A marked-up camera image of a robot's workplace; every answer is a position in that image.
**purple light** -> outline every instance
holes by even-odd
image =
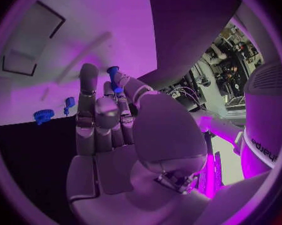
[[[209,154],[206,162],[207,181],[206,181],[206,196],[212,198],[214,196],[214,156]]]

